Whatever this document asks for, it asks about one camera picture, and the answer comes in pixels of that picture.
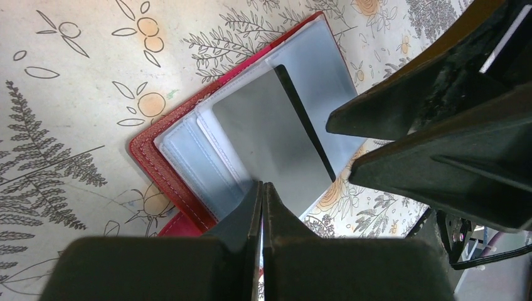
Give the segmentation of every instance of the fern leaf drawing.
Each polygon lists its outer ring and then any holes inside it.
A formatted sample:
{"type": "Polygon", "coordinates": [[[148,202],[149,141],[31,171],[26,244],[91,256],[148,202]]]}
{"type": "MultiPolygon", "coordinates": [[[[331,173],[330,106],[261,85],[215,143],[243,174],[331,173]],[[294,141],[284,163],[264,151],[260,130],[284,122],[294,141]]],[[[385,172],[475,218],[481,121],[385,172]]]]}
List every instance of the fern leaf drawing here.
{"type": "Polygon", "coordinates": [[[20,233],[14,231],[0,232],[0,241],[6,240],[27,240],[28,238],[34,238],[35,235],[29,233],[20,233]]]}
{"type": "Polygon", "coordinates": [[[0,214],[0,224],[19,224],[22,226],[40,226],[42,221],[16,214],[0,214]]]}
{"type": "Polygon", "coordinates": [[[17,154],[13,161],[14,166],[18,166],[19,171],[28,172],[16,179],[0,182],[0,186],[6,185],[1,193],[7,196],[2,197],[11,198],[9,204],[2,203],[0,206],[0,212],[9,213],[0,214],[0,223],[26,226],[42,224],[37,219],[18,215],[25,214],[48,218],[49,222],[63,223],[69,228],[85,229],[86,226],[78,220],[71,209],[67,208],[67,198],[62,196],[66,191],[59,186],[65,184],[61,180],[64,177],[95,187],[105,185],[107,182],[97,172],[96,166],[92,163],[92,155],[89,153],[100,147],[71,156],[70,148],[65,149],[64,144],[48,136],[50,131],[41,129],[42,121],[36,119],[36,115],[28,106],[27,99],[13,82],[7,81],[6,86],[13,103],[11,110],[14,114],[10,117],[16,122],[8,126],[15,131],[11,140],[20,142],[13,148],[13,153],[17,154]]]}
{"type": "Polygon", "coordinates": [[[0,255],[24,252],[24,251],[26,251],[27,249],[28,249],[27,246],[6,246],[6,245],[0,245],[0,255]]]}

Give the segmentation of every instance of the cable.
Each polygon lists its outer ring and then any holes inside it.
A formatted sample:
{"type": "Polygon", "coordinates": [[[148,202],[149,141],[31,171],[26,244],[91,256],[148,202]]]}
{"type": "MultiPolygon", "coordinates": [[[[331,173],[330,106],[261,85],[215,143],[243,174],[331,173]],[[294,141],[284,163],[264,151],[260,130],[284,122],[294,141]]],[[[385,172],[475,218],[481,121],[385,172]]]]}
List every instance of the cable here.
{"type": "Polygon", "coordinates": [[[494,263],[497,261],[514,258],[517,256],[525,255],[530,252],[532,252],[532,245],[524,246],[522,248],[500,254],[480,257],[474,260],[452,263],[451,266],[454,270],[465,270],[466,268],[474,268],[479,265],[487,265],[488,263],[494,263]]]}

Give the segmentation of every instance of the tablecloth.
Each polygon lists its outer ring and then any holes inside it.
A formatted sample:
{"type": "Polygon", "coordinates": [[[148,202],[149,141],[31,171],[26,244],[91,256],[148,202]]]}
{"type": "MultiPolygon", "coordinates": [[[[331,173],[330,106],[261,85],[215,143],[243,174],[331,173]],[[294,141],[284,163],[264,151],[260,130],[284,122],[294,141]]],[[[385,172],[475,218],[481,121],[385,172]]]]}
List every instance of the tablecloth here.
{"type": "MultiPolygon", "coordinates": [[[[178,211],[129,157],[128,141],[306,16],[326,13],[362,93],[434,42],[469,2],[3,1],[1,297],[34,300],[81,236],[157,235],[178,211]]],[[[357,155],[385,143],[368,140],[357,155]]],[[[425,209],[350,185],[348,172],[304,219],[323,237],[404,236],[425,209]]]]}

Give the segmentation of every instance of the gray card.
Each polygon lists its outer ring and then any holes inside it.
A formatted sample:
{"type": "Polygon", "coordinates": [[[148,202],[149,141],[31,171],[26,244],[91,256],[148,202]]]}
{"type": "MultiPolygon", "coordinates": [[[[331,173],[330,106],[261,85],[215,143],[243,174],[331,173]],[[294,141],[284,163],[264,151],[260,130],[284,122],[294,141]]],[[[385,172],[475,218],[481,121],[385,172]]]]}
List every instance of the gray card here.
{"type": "Polygon", "coordinates": [[[275,70],[214,104],[213,112],[251,177],[272,182],[296,216],[331,185],[275,70]]]}

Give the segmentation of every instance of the orange fruit drawing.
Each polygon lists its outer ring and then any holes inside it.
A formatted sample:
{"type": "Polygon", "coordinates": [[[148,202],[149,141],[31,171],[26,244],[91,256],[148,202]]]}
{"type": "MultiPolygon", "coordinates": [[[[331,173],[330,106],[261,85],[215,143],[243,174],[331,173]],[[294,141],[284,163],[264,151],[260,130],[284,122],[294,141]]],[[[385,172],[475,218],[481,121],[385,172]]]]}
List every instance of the orange fruit drawing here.
{"type": "Polygon", "coordinates": [[[156,36],[159,33],[159,26],[157,21],[152,18],[140,18],[137,21],[137,27],[139,31],[145,36],[156,36]]]}
{"type": "Polygon", "coordinates": [[[159,52],[164,48],[164,43],[157,36],[149,36],[144,38],[144,47],[151,52],[159,52]]]}
{"type": "Polygon", "coordinates": [[[161,94],[152,92],[143,95],[139,99],[139,110],[146,117],[155,117],[159,115],[164,107],[166,106],[166,101],[161,94]]]}

